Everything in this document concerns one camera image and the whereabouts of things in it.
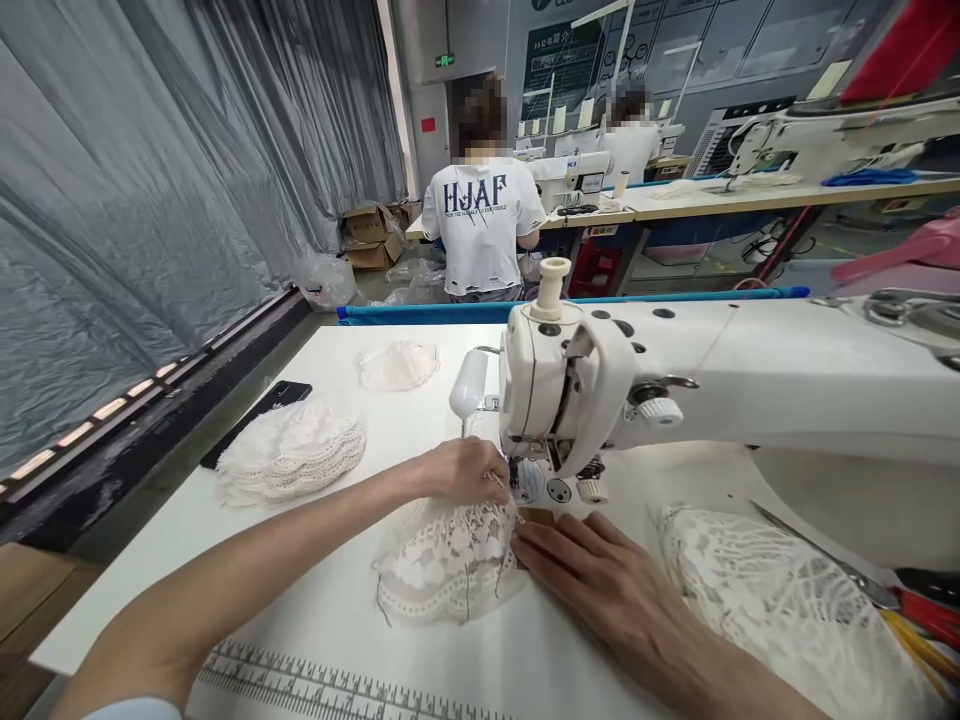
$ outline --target gray plastic sheet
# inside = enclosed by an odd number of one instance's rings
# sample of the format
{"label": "gray plastic sheet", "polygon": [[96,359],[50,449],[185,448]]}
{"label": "gray plastic sheet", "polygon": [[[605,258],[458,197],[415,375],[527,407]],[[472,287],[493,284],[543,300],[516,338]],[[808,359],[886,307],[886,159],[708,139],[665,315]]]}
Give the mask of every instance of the gray plastic sheet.
{"label": "gray plastic sheet", "polygon": [[372,0],[0,3],[0,474],[406,196]]}

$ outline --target red fabric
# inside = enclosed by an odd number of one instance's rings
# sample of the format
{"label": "red fabric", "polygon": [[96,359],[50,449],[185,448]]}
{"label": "red fabric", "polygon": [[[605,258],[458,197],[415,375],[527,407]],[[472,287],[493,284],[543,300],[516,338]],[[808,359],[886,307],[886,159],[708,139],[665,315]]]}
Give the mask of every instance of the red fabric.
{"label": "red fabric", "polygon": [[841,103],[910,95],[929,87],[960,48],[960,2],[913,0],[853,82]]}

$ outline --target smartphone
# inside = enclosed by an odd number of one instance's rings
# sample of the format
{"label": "smartphone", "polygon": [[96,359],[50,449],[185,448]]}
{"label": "smartphone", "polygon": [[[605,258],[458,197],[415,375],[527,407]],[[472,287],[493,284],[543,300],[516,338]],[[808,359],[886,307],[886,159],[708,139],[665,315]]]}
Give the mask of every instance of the smartphone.
{"label": "smartphone", "polygon": [[312,386],[304,383],[292,383],[286,380],[278,382],[270,388],[270,391],[266,395],[260,398],[260,402],[250,408],[250,412],[240,418],[239,422],[230,428],[230,432],[220,438],[220,442],[214,445],[210,452],[203,456],[203,459],[200,461],[200,467],[205,467],[208,470],[216,470],[217,462],[220,460],[223,451],[230,447],[230,443],[237,439],[237,435],[239,435],[255,417],[278,407],[292,405],[298,400],[303,400],[312,390]]}

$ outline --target lace garment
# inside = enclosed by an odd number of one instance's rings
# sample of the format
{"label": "lace garment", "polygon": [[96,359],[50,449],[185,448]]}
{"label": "lace garment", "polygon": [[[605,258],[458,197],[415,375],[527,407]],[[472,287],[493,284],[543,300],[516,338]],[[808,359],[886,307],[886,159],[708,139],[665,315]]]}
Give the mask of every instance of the lace garment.
{"label": "lace garment", "polygon": [[413,390],[439,369],[436,345],[400,340],[360,355],[360,382],[371,390]]}
{"label": "lace garment", "polygon": [[831,717],[942,716],[942,700],[870,601],[807,543],[688,507],[667,509],[659,530],[694,612]]}
{"label": "lace garment", "polygon": [[388,621],[465,623],[510,599],[526,575],[510,549],[517,522],[513,501],[416,505],[374,563],[377,603]]}
{"label": "lace garment", "polygon": [[326,487],[363,457],[356,417],[321,395],[255,418],[217,463],[217,490],[226,505],[283,503]]}

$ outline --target ruler markings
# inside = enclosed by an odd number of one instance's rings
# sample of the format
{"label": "ruler markings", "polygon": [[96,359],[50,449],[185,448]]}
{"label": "ruler markings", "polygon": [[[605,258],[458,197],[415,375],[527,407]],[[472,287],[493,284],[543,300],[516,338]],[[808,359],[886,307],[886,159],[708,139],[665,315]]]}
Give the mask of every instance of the ruler markings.
{"label": "ruler markings", "polygon": [[198,680],[317,720],[512,720],[235,640],[225,640],[214,648]]}

